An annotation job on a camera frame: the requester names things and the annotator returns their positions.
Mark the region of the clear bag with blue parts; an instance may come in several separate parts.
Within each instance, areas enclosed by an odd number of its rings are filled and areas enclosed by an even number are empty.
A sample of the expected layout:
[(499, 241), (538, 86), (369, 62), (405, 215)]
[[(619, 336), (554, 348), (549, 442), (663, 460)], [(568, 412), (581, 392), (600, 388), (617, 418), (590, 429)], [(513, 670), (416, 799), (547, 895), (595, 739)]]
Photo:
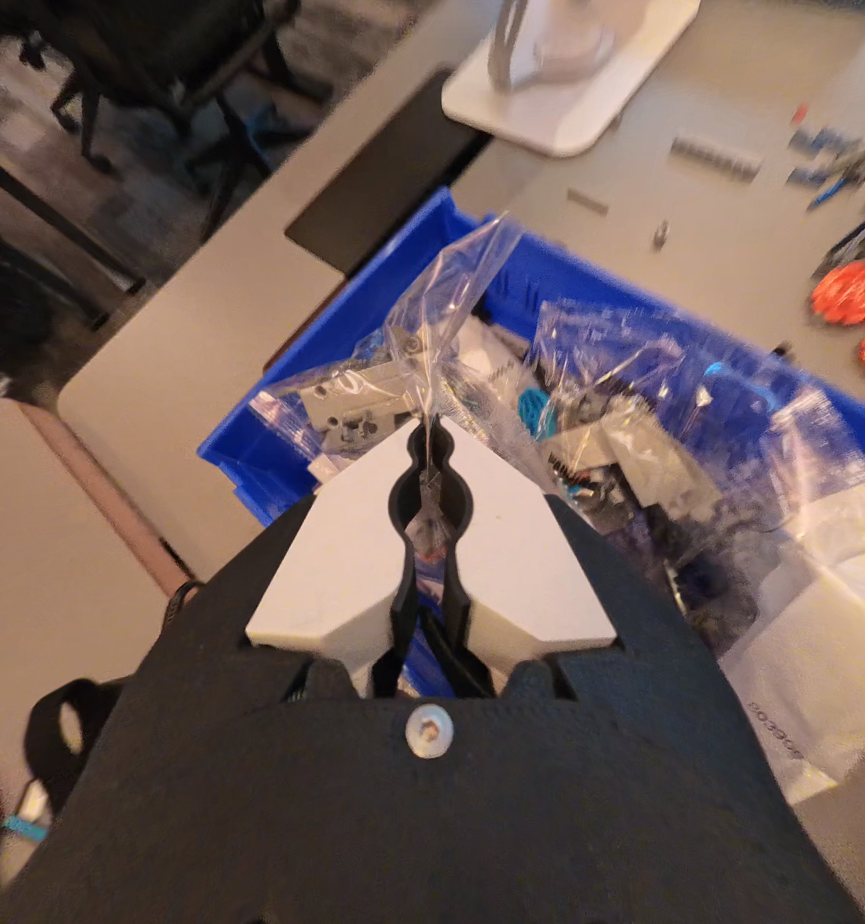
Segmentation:
[(614, 470), (673, 556), (788, 528), (865, 486), (865, 408), (786, 359), (649, 306), (544, 302), (519, 413), (571, 500)]

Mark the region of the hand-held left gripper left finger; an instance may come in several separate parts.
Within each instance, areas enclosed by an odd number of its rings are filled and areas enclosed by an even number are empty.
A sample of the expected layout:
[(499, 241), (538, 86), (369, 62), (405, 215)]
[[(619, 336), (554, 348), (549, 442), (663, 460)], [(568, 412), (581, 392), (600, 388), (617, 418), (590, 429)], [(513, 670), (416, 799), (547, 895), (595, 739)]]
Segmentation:
[(371, 669), (394, 647), (390, 611), (406, 568), (390, 498), (422, 432), (419, 421), (402, 425), (313, 496), (246, 626), (255, 647), (340, 662), (361, 697), (372, 692)]

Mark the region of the white and wood book stand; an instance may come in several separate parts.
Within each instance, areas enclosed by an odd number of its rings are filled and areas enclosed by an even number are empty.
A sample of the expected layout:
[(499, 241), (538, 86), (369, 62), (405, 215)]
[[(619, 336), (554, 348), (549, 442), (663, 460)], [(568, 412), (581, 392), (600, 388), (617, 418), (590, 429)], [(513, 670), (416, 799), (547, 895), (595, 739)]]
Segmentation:
[(508, 1), (445, 82), (446, 116), (568, 158), (588, 151), (682, 37), (699, 1)]

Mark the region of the clear bag of grey pieces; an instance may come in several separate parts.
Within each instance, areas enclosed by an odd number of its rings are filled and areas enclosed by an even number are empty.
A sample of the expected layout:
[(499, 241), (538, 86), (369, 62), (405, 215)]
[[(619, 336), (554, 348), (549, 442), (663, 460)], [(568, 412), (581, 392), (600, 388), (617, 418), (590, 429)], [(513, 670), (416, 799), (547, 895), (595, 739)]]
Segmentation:
[(475, 310), (522, 238), (506, 216), (441, 250), (350, 358), (261, 389), (250, 408), (323, 487), (405, 423), (440, 414), (542, 483), (517, 411), (531, 383), (508, 334)]

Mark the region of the large white plastic bag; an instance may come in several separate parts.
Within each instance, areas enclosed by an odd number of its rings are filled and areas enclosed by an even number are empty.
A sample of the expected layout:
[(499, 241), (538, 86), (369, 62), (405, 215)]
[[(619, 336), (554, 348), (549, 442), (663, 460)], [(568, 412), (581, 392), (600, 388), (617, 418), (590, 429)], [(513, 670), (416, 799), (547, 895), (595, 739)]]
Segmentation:
[(865, 482), (806, 503), (778, 539), (720, 665), (794, 806), (865, 758)]

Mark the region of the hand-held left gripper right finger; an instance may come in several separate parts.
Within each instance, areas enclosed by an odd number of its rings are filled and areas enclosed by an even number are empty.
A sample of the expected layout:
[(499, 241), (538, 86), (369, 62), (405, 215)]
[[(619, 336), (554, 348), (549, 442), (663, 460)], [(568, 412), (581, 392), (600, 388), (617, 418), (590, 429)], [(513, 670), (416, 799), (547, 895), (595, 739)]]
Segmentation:
[(494, 697), (494, 674), (617, 640), (556, 497), (443, 417), (437, 470), (449, 538), (437, 661), (458, 697)]

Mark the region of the pile of small building pieces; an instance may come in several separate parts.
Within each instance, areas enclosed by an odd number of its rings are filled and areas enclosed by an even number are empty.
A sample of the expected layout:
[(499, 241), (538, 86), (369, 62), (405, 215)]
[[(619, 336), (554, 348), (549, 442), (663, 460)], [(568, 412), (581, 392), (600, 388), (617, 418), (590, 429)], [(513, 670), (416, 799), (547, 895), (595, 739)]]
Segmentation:
[(812, 131), (799, 126), (788, 146), (805, 158), (786, 180), (788, 186), (808, 193), (805, 214), (815, 214), (850, 194), (859, 201), (859, 218), (826, 249), (811, 274), (819, 283), (831, 271), (865, 261), (865, 139), (830, 127)]

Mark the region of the blue labelled plastic bin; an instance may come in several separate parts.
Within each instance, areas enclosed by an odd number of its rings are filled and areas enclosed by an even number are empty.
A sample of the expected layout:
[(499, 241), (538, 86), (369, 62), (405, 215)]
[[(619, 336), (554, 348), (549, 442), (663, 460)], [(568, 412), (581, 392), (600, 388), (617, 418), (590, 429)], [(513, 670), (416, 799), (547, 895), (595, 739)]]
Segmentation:
[[(264, 526), (292, 511), (290, 544), (322, 487), (311, 480), (305, 463), (296, 462), (277, 437), (267, 432), (250, 408), (252, 399), (267, 386), (350, 358), (357, 344), (382, 326), (399, 297), (435, 256), (483, 225), (473, 226), (456, 210), (448, 193), (438, 193), (399, 238), (319, 314), (250, 391), (245, 403), (231, 411), (200, 448), (201, 458), (228, 475), (243, 505)], [(498, 333), (508, 334), (510, 346), (518, 348), (531, 381), (520, 397), (540, 384), (529, 354), (542, 304), (564, 299), (589, 305), (663, 308), (705, 323), (563, 254), (541, 238), (522, 233), (519, 245), (475, 310)], [(586, 681), (588, 673), (588, 668), (575, 662), (588, 654), (599, 657), (600, 667), (611, 666), (615, 658), (624, 661), (624, 667), (611, 668), (611, 680), (600, 681), (601, 690), (627, 686), (625, 668), (636, 664), (639, 655), (661, 655), (664, 667), (675, 670), (677, 686), (688, 686), (690, 697), (701, 689), (700, 680), (689, 679), (696, 662), (701, 662), (705, 675), (714, 673), (715, 686), (721, 687), (720, 659), (757, 618), (757, 589), (777, 564), (782, 529), (765, 534), (739, 532), (727, 544), (696, 549), (688, 558), (675, 557), (676, 546), (660, 545), (657, 540), (676, 535), (647, 530), (643, 511), (628, 503), (629, 496), (614, 470), (606, 470), (611, 479), (585, 501), (568, 497), (541, 444), (522, 421), (519, 398), (519, 419), (538, 448), (542, 483), (521, 473), (556, 497), (551, 502), (554, 514), (618, 638), (605, 649), (560, 653), (519, 664), (513, 673), (525, 664), (534, 665), (536, 673), (546, 676), (548, 689), (558, 679), (561, 697), (575, 699), (574, 687)], [(408, 443), (411, 467), (397, 480), (390, 498), (394, 525), (403, 529), (406, 568), (390, 611), (394, 647), (371, 669), (369, 698), (393, 695), (403, 674), (419, 681), (421, 694), (457, 696), (437, 661), (437, 619), (442, 617), (449, 543), (439, 507), (438, 417), (446, 418), (435, 414), (429, 422), (419, 421), (423, 432)], [(494, 697), (460, 698), (493, 699), (508, 679), (494, 674), (494, 681)]]

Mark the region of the black mesh office chair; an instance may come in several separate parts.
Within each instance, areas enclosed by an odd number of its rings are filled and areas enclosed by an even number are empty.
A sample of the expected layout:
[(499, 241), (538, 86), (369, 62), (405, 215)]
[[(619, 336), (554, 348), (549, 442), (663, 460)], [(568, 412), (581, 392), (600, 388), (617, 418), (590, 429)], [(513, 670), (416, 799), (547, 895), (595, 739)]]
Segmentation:
[(244, 120), (229, 104), (229, 86), (243, 70), (293, 95), (324, 105), (331, 84), (296, 73), (278, 42), (300, 2), (265, 1), (69, 1), (23, 2), (23, 17), (46, 44), (65, 56), (72, 70), (51, 111), (61, 127), (80, 137), (81, 156), (97, 171), (113, 165), (93, 150), (100, 103), (154, 109), (183, 138), (199, 111), (215, 103), (225, 134), (186, 161), (197, 178), (219, 163), (201, 240), (222, 223), (248, 169), (269, 179), (273, 168), (265, 140), (279, 145), (305, 140), (311, 131), (277, 118)]

